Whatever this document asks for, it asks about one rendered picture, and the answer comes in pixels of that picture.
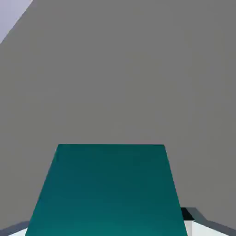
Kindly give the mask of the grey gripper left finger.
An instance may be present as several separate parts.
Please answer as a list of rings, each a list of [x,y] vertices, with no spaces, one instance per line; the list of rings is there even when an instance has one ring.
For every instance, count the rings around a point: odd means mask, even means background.
[[[0,229],[0,236],[25,236],[28,225],[29,221],[23,221]]]

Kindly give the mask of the small teal cube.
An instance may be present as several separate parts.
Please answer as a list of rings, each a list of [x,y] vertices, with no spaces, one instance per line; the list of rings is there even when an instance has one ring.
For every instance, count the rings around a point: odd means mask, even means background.
[[[25,236],[187,236],[165,146],[59,144]]]

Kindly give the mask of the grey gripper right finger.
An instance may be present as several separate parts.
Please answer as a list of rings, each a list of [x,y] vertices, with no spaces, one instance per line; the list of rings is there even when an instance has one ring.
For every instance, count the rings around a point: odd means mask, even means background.
[[[196,207],[181,207],[187,236],[236,236],[236,229],[207,220]]]

